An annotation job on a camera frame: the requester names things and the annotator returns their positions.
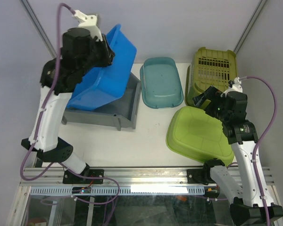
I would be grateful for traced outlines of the olive green slotted container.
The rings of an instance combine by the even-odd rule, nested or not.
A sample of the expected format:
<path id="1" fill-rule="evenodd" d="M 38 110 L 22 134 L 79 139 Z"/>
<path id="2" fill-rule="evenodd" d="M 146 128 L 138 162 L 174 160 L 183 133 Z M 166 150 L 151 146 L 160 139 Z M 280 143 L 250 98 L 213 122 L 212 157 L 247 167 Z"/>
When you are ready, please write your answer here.
<path id="1" fill-rule="evenodd" d="M 184 94 L 186 105 L 194 106 L 192 98 L 202 94 L 211 85 L 225 91 L 228 82 L 236 77 L 236 54 L 233 51 L 201 47 L 187 69 Z"/>

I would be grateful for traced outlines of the blue plastic tub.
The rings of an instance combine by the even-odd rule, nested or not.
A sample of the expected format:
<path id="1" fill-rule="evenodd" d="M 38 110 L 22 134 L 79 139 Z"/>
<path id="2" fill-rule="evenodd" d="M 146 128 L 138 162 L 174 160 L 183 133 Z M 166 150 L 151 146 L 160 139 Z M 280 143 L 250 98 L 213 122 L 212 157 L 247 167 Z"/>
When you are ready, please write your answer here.
<path id="1" fill-rule="evenodd" d="M 115 53 L 112 65 L 92 68 L 76 85 L 67 108 L 92 111 L 123 96 L 137 49 L 122 33 L 120 24 L 106 37 Z"/>

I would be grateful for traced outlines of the lime green plastic tub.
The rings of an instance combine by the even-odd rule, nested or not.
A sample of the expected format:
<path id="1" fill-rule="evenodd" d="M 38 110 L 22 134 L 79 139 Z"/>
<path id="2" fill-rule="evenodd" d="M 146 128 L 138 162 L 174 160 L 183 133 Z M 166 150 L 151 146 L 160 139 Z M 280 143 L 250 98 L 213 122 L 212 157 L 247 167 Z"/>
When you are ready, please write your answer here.
<path id="1" fill-rule="evenodd" d="M 171 151 L 200 163 L 217 158 L 227 166 L 234 159 L 221 122 L 191 106 L 180 108 L 172 117 L 166 145 Z"/>

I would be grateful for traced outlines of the teal transparent plastic tub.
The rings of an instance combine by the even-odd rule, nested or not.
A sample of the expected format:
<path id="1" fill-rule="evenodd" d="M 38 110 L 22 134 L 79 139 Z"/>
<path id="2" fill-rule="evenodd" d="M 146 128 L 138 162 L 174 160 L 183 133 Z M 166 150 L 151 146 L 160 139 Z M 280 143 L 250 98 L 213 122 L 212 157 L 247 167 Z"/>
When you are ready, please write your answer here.
<path id="1" fill-rule="evenodd" d="M 144 104 L 152 109 L 173 108 L 183 102 L 183 89 L 175 61 L 170 57 L 147 59 L 140 68 Z"/>

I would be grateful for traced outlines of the grey plastic bin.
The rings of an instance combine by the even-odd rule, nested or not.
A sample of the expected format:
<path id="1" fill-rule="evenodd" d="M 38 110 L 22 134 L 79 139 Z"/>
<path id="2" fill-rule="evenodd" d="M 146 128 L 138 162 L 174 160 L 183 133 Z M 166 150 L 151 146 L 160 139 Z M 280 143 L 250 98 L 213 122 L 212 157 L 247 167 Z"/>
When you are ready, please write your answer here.
<path id="1" fill-rule="evenodd" d="M 66 109 L 62 117 L 62 124 L 68 122 L 93 124 L 122 128 L 136 128 L 137 113 L 141 95 L 141 81 L 131 73 L 124 95 L 109 104 L 93 111 Z"/>

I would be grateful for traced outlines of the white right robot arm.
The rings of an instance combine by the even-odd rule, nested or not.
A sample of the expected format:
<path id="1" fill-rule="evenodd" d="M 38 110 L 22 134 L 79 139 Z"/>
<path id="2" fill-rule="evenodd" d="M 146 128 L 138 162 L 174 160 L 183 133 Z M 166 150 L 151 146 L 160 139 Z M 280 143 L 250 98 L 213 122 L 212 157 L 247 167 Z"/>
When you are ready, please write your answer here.
<path id="1" fill-rule="evenodd" d="M 230 203 L 230 215 L 237 226 L 263 226 L 283 217 L 283 208 L 274 203 L 260 163 L 258 136 L 252 122 L 246 119 L 248 97 L 240 86 L 221 92 L 210 86 L 193 98 L 195 106 L 210 100 L 205 113 L 221 121 L 223 133 L 235 155 L 241 178 L 239 185 L 219 159 L 206 161 L 201 176 L 216 182 Z"/>

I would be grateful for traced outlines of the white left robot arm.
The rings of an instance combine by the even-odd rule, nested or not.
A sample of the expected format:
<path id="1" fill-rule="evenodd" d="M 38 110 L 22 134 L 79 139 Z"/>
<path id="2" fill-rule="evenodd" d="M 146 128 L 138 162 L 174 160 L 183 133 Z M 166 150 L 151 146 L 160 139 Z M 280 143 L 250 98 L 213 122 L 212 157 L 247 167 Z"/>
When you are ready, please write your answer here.
<path id="1" fill-rule="evenodd" d="M 88 165 L 73 151 L 73 146 L 58 137 L 63 114 L 77 84 L 94 67 L 112 64 L 115 53 L 101 32 L 70 28 L 58 35 L 57 57 L 42 70 L 41 97 L 31 135 L 21 141 L 28 153 L 49 164 L 59 163 L 73 172 L 79 183 L 89 179 Z"/>

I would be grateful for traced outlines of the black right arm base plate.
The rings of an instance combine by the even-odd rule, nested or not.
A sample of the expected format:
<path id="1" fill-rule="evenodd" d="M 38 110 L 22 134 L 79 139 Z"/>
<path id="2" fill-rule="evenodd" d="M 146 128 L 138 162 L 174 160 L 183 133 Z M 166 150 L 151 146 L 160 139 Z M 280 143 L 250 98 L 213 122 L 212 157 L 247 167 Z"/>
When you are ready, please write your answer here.
<path id="1" fill-rule="evenodd" d="M 211 178 L 208 169 L 187 169 L 187 183 L 188 184 L 202 184 L 209 185 L 216 182 Z"/>

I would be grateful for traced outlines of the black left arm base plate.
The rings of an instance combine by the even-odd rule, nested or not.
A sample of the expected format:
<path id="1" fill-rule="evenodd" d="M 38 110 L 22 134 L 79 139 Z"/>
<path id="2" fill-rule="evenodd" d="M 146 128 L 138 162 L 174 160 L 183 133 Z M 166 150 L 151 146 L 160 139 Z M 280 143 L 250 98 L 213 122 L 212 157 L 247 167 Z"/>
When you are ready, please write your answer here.
<path id="1" fill-rule="evenodd" d="M 77 184 L 77 185 L 88 185 L 92 182 L 92 185 L 103 184 L 103 169 L 92 169 L 87 167 L 83 170 L 79 177 L 72 173 L 70 170 L 66 170 L 63 176 L 63 184 Z"/>

